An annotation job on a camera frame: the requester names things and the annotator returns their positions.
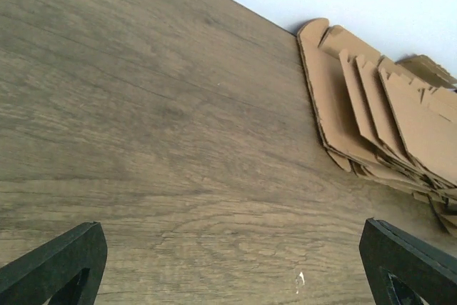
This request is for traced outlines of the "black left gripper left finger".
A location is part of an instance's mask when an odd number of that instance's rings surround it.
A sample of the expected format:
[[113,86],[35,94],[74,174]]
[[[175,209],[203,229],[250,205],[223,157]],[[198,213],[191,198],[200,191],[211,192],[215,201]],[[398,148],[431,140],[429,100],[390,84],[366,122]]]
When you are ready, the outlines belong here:
[[93,304],[107,260],[99,222],[84,222],[1,267],[2,304]]

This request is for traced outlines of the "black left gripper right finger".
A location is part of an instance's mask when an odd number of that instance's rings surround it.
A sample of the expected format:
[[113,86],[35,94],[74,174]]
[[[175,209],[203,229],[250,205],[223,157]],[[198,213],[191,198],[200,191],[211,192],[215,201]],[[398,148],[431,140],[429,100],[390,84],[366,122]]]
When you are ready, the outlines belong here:
[[456,303],[456,258],[446,252],[373,218],[359,251],[376,304]]

